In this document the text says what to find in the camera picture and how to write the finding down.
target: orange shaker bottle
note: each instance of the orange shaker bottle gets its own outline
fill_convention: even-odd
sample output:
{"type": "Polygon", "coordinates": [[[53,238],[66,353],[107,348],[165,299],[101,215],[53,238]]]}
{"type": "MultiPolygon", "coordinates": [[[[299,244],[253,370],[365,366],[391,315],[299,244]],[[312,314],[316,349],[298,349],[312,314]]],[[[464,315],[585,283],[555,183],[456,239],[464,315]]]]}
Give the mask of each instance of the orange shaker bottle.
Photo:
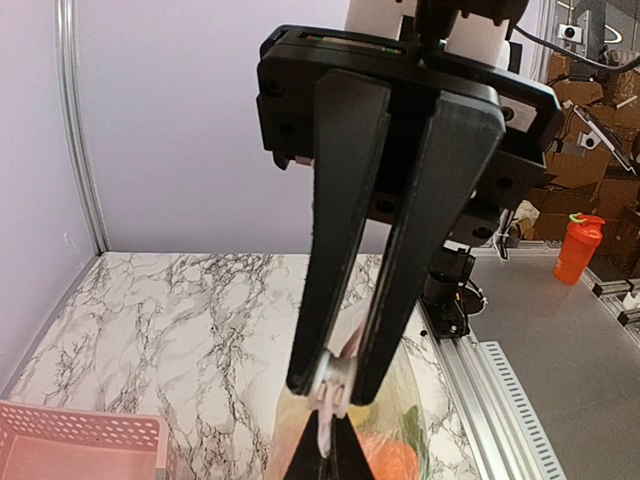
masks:
{"type": "Polygon", "coordinates": [[[567,236],[553,274],[567,285],[580,281],[596,249],[602,243],[602,226],[607,223],[594,215],[569,215],[567,236]]]}

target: clear plastic bag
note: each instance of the clear plastic bag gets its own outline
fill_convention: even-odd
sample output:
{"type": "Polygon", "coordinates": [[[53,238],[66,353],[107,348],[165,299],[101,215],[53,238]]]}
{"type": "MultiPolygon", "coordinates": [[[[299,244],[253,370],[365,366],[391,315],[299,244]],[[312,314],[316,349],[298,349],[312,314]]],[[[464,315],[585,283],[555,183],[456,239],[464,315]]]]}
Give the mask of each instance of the clear plastic bag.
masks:
{"type": "MultiPolygon", "coordinates": [[[[360,301],[343,310],[329,349],[338,354],[367,312],[360,301]]],[[[289,468],[311,411],[307,399],[285,387],[280,394],[266,480],[281,480],[289,468]]],[[[351,406],[349,418],[376,480],[426,480],[429,477],[426,428],[409,357],[399,346],[375,401],[351,406]]]]}

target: lavender wall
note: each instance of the lavender wall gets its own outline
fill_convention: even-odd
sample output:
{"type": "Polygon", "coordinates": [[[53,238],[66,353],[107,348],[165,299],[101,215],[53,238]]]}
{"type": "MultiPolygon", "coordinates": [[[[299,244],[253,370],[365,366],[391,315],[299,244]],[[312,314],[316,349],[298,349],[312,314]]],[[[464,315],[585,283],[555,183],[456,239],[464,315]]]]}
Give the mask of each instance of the lavender wall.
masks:
{"type": "Polygon", "coordinates": [[[308,251],[313,172],[282,172],[262,148],[258,49],[283,23],[343,28],[348,4],[78,2],[83,116],[115,250],[308,251]]]}
{"type": "Polygon", "coordinates": [[[93,256],[67,153],[54,2],[0,2],[0,391],[93,256]]]}

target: white marble surface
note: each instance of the white marble surface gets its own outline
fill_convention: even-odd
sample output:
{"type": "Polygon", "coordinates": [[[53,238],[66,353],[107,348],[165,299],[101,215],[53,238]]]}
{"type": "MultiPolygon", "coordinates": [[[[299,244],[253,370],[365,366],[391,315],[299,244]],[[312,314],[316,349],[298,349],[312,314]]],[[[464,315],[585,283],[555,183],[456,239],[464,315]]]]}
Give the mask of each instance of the white marble surface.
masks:
{"type": "MultiPolygon", "coordinates": [[[[379,258],[358,258],[344,307],[370,295],[379,258]]],[[[182,477],[261,478],[284,385],[307,257],[104,255],[26,366],[11,400],[159,414],[182,477]]],[[[404,340],[427,424],[432,479],[478,478],[428,341],[404,340]]]]}

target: pink crate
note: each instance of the pink crate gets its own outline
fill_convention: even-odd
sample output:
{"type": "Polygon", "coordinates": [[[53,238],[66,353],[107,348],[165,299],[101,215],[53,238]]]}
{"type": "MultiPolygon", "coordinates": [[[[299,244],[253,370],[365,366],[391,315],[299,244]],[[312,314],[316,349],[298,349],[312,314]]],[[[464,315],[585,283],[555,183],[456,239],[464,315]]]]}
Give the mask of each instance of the pink crate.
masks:
{"type": "Polygon", "coordinates": [[[174,480],[160,417],[0,402],[0,480],[174,480]]]}

